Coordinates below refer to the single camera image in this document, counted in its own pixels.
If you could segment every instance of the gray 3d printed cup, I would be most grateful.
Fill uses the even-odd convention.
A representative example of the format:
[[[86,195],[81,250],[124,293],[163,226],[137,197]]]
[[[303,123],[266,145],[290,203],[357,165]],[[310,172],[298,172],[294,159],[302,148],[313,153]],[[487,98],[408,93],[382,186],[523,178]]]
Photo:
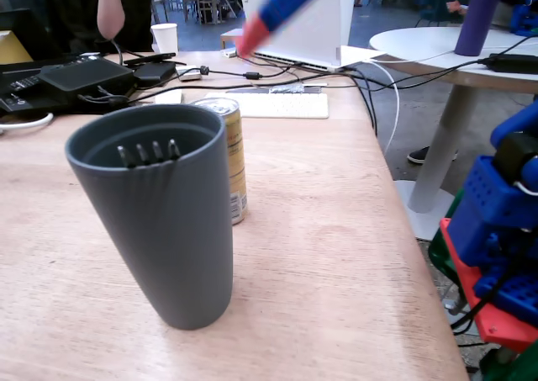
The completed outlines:
[[[129,270],[161,318],[179,329],[210,325],[231,298],[226,147],[222,118],[191,105],[114,112],[66,144]]]

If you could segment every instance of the hand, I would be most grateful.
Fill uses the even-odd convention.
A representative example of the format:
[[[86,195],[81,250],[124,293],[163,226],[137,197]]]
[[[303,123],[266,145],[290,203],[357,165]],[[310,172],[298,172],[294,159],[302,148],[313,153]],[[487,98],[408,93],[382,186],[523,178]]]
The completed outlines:
[[[446,3],[446,7],[449,13],[460,13],[462,10],[462,5],[457,0]]]

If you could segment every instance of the white round table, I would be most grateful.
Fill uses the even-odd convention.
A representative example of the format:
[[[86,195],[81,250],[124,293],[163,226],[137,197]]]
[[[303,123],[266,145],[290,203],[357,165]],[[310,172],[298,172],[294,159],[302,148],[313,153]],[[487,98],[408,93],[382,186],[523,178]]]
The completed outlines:
[[[523,39],[508,32],[490,30],[482,54],[478,57],[465,57],[452,51],[456,48],[459,34],[460,28],[453,27],[397,29],[377,34],[370,39],[370,46],[386,53],[381,58],[384,61],[406,61],[383,64],[385,67],[415,75],[488,57]],[[528,40],[510,53],[538,56],[538,38]],[[479,88],[538,93],[538,75],[497,73],[478,64],[465,66],[441,80],[451,82],[454,86],[425,164],[416,182],[396,181],[415,236],[427,241],[435,236],[440,219],[445,216],[454,199],[440,186],[451,166],[458,142],[471,121]]]

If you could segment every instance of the yellow can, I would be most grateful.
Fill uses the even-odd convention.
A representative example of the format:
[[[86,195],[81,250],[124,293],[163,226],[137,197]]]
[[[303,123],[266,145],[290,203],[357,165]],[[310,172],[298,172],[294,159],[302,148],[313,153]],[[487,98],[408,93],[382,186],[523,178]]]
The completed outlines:
[[[232,224],[240,223],[247,212],[245,150],[239,104],[233,99],[206,98],[193,105],[208,108],[220,114],[226,122],[228,136],[229,198],[232,209]]]

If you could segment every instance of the purple bottle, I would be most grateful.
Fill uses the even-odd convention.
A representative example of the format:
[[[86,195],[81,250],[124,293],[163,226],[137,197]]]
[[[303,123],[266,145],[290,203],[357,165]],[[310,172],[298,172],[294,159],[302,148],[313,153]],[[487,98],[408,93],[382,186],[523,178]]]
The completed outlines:
[[[499,0],[471,0],[454,50],[460,56],[478,56],[482,52],[489,26]]]

